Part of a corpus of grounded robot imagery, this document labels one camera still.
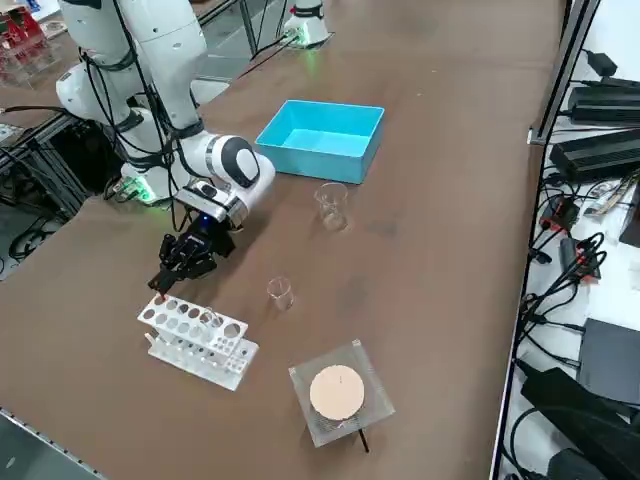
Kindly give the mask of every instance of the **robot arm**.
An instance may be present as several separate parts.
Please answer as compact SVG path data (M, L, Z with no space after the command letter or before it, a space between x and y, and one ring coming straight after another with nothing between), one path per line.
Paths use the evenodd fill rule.
M173 196L200 212L178 239L165 237L161 271L149 282L164 293L175 281L215 268L214 254L233 250L228 232L261 200L275 169L246 140L204 129L190 86L207 46L188 0L60 0L60 7L71 37L91 57L58 81L63 105L115 127L128 155L123 177L144 180L149 202ZM150 107L159 110L129 107L127 100L148 84L159 100ZM166 138L179 142L167 154L171 161L145 166L165 157Z

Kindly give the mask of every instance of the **black device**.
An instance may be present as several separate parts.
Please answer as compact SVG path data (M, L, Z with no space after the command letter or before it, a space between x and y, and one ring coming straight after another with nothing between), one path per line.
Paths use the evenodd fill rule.
M620 234L620 241L633 247L640 247L640 184L633 192L633 206L627 212Z
M584 255L584 251L589 246L584 241L575 238L567 237L560 240L560 264L563 271L569 270L574 262L581 264L570 276L570 279L591 281L601 278L598 258L596 256L586 258Z
M160 246L160 272L148 283L160 295L178 281L196 279L216 268L214 254L228 257L235 245L228 222L200 213L178 238L166 234Z
M640 126L640 90L616 86L576 87L569 95L576 125Z
M622 178L640 167L640 129L556 143L550 159L570 182Z
M640 332L588 318L578 381L608 398L640 403Z
M606 53L594 53L586 48L583 50L587 54L587 63L601 77L612 77L618 71L618 66Z
M540 226L548 226L552 232L570 231L578 219L580 208L568 196L551 198L540 216Z
M640 435L606 401L560 368L540 372L522 360L522 395L609 480L640 479Z
M551 457L547 466L547 478L549 480L607 480L584 458L584 455L570 448L565 448Z

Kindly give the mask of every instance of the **small glass beaker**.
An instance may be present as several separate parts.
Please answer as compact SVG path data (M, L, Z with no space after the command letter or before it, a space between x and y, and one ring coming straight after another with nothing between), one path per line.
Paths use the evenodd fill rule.
M314 198L318 202L320 218L327 230L338 231L347 226L347 196L349 191L342 183L329 182L322 185Z
M267 285L267 293L276 305L276 308L282 312L291 308L293 305L293 290L291 282L285 277L276 277L269 281Z

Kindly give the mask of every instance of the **wire bundle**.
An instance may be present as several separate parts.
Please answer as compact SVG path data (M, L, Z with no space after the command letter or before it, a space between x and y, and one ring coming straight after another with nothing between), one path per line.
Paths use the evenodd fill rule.
M598 232L590 236L589 238L579 242L579 246L583 248L582 253L577 258L575 258L569 264L567 269L563 271L551 283L547 290L542 295L525 296L520 304L520 316L518 320L519 328L516 329L517 335L514 353L517 353L517 349L520 343L522 343L525 338L528 338L533 345L535 345L547 356L571 368L578 367L576 360L562 357L560 355L555 355L549 352L531 336L531 332L536 327L536 325L544 324L534 321L534 315L537 314L538 309L546 299L564 290L573 289L573 292L571 296L564 302L549 307L544 312L542 312L540 314L542 317L545 317L552 311L569 304L575 299L578 294L578 285L580 284L582 279L592 274L598 267L600 267L600 265L602 265L604 260L607 258L607 252L599 250L603 243L604 234L601 232Z
M31 255L48 236L53 235L53 231L44 229L48 221L46 217L38 217L24 232L15 237L9 246L9 257L20 263Z

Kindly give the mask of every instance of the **green led light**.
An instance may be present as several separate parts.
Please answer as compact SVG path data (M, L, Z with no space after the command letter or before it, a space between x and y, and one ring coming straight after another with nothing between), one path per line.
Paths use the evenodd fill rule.
M158 198L158 196L151 189L151 187L147 183L147 180L144 177L136 177L136 179L134 180L134 183L136 185L136 190L140 192L140 195L138 195L138 199L141 202L151 203L155 201L156 198Z
M299 29L298 37L302 45L309 45L309 43L311 43L311 38L309 37L309 28L307 27L306 23Z

